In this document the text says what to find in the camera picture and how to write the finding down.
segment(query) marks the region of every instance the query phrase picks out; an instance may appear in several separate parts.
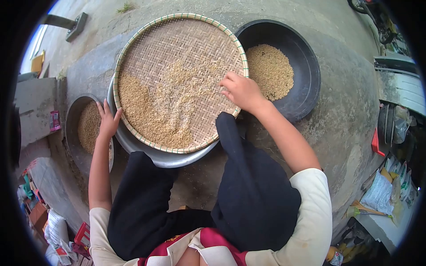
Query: red object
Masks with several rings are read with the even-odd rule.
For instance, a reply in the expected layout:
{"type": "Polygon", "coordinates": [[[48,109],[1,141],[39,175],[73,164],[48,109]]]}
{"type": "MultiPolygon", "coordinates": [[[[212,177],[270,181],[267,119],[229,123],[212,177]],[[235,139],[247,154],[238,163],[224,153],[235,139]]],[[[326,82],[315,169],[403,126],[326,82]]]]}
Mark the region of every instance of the red object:
{"type": "Polygon", "coordinates": [[[60,129],[59,123],[59,111],[50,112],[50,131],[56,131],[60,129]]]}
{"type": "Polygon", "coordinates": [[[74,251],[75,253],[81,254],[83,257],[90,260],[89,250],[87,250],[85,247],[77,245],[76,243],[72,243],[71,246],[72,246],[72,251],[74,251]]]}
{"type": "Polygon", "coordinates": [[[90,226],[83,222],[75,235],[74,242],[88,249],[90,247],[90,226]]]}
{"type": "MultiPolygon", "coordinates": [[[[164,241],[158,247],[156,247],[147,258],[139,258],[138,266],[147,266],[148,258],[151,256],[167,256],[168,254],[167,248],[187,234],[188,233],[182,234],[182,235],[176,235],[172,237],[171,239],[164,241]]],[[[212,246],[227,247],[229,251],[231,252],[237,266],[247,266],[247,263],[245,262],[245,256],[247,255],[248,251],[240,252],[236,247],[234,247],[231,243],[229,243],[224,236],[220,234],[219,230],[215,228],[208,228],[208,227],[201,229],[200,242],[201,242],[201,245],[204,246],[205,248],[209,248],[212,246]]]]}
{"type": "Polygon", "coordinates": [[[383,152],[379,151],[379,137],[377,136],[377,127],[374,129],[373,140],[371,141],[371,149],[375,153],[385,157],[385,154],[383,152]]]}
{"type": "Polygon", "coordinates": [[[40,191],[38,191],[38,189],[35,190],[34,194],[37,197],[38,201],[44,203],[43,197],[41,196],[40,191]]]}

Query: black plastic basin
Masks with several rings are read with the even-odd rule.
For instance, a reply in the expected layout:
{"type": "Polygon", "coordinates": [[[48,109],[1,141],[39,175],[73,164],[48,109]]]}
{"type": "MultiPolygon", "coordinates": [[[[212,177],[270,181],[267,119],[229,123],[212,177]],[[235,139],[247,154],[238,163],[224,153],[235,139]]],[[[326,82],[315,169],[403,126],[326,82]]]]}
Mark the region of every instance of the black plastic basin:
{"type": "Polygon", "coordinates": [[[287,96],[273,104],[291,122],[305,117],[316,105],[321,87],[320,66],[306,40],[291,27],[274,20],[249,22],[235,35],[246,52],[259,44],[268,44],[288,57],[294,85],[287,96]]]}

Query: woven bamboo tray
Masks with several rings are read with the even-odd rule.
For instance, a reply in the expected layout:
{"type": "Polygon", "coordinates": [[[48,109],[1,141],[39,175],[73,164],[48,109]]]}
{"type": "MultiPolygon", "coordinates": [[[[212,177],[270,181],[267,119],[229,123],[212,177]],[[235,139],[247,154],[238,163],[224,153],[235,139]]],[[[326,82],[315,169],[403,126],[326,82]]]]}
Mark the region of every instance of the woven bamboo tray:
{"type": "MultiPolygon", "coordinates": [[[[186,66],[201,65],[201,58],[222,60],[224,64],[215,76],[215,81],[226,72],[234,71],[248,77],[248,63],[244,49],[237,37],[224,25],[208,17],[180,13],[155,19],[135,33],[119,55],[114,73],[114,101],[121,107],[119,81],[123,73],[137,77],[148,91],[155,90],[168,64],[176,59],[186,66]]],[[[202,149],[216,141],[215,120],[222,112],[237,116],[239,107],[220,94],[222,88],[212,85],[212,93],[196,99],[190,118],[193,142],[187,147],[167,147],[161,141],[154,142],[138,132],[126,119],[126,108],[121,116],[127,129],[141,142],[150,147],[170,153],[188,153],[202,149]]]]}

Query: weed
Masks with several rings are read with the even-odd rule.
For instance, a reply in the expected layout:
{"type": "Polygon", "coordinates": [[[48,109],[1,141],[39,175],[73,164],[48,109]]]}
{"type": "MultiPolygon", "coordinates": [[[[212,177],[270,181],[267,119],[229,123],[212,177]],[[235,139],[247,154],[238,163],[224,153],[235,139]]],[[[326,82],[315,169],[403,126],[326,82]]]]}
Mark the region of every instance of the weed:
{"type": "Polygon", "coordinates": [[[122,9],[117,9],[117,13],[124,14],[127,11],[134,10],[134,9],[135,9],[135,7],[133,6],[133,4],[129,4],[128,2],[126,2],[126,3],[124,3],[124,6],[123,6],[122,9]]]}

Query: black bowl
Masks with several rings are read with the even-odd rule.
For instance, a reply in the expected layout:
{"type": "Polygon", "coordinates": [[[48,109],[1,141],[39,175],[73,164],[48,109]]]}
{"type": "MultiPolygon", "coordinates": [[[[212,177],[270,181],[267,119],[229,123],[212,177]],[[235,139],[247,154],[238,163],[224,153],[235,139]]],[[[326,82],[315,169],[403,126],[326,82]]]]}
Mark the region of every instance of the black bowl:
{"type": "Polygon", "coordinates": [[[314,51],[297,31],[278,21],[255,20],[239,28],[235,36],[246,52],[268,44],[288,57],[294,71],[293,88],[284,98],[273,101],[285,118],[294,122],[312,111],[320,94],[320,66],[314,51]]]}
{"type": "MultiPolygon", "coordinates": [[[[82,93],[72,102],[66,114],[65,122],[65,138],[68,144],[69,152],[76,166],[81,173],[88,177],[90,173],[90,165],[92,164],[92,155],[88,153],[78,139],[78,122],[84,108],[92,101],[99,102],[96,96],[90,93],[82,93]]],[[[114,143],[110,141],[111,160],[109,161],[109,171],[111,172],[114,164],[114,143]]]]}

